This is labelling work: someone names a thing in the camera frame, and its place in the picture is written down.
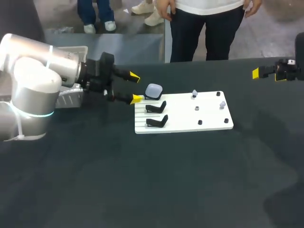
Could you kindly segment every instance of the black clip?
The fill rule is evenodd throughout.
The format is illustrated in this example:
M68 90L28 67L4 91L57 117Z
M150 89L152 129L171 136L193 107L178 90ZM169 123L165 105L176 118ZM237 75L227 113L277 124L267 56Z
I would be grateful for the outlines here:
M148 113L162 113L167 105L167 102L164 101L160 107L156 107L153 105L146 105L146 110Z
M153 120L153 119L147 119L146 120L146 123L148 125L148 127L164 127L165 124L167 123L168 121L168 115L165 115L162 119L162 121L157 121L157 120Z

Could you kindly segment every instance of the white sneaker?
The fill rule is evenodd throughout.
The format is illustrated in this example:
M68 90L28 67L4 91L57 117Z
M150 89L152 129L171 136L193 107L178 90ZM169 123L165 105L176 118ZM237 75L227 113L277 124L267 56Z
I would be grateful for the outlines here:
M163 22L164 22L164 20L163 20L163 18L161 18L160 15L158 14L157 9L154 10L153 14L151 14L150 17L148 17L148 18L146 18L146 19L144 20L144 23L145 23L146 25L149 25L149 26L156 26L156 25L161 24L161 23L163 23Z
M84 31L85 31L85 33L87 33L87 34L95 34L96 33L96 29L95 29L95 27L94 27L94 25L85 25L84 26Z
M115 21L107 21L104 23L105 30L112 32L116 29Z
M143 0L139 5L132 7L131 11L135 14L152 13L154 11L154 4L148 4Z

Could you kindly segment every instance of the robotic arm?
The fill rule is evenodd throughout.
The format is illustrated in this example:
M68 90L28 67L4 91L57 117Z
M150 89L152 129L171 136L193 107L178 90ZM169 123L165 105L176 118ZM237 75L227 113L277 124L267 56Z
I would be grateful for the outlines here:
M0 102L0 141L43 137L61 86L79 83L84 91L129 105L142 99L113 91L113 75L140 81L131 71L118 69L113 55L103 53L99 61L88 59L84 63L76 54L12 34L5 35L0 43L0 71L12 78L11 101Z

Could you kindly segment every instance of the white shirt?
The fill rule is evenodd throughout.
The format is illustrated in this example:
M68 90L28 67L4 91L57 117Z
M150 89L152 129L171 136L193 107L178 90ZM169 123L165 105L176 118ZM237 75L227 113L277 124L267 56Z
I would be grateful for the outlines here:
M244 0L176 0L176 8L197 15L212 15L234 10Z

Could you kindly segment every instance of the person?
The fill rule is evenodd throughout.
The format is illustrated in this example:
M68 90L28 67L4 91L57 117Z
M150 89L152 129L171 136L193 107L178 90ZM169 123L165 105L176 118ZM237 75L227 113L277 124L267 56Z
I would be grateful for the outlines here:
M164 19L160 17L153 0L143 0L139 5L132 7L131 11L135 14L152 13L144 20L144 23L148 26L156 26L164 22Z
M262 0L157 0L159 15L171 24L171 62L192 61L204 24L206 60L227 60L244 15L254 15L261 4Z
M97 0L99 18L104 23L104 27L107 31L116 30L116 24L114 20L114 12L110 7L109 0ZM92 0L78 0L77 12L84 24L85 33L96 33L95 23L96 14L92 5Z

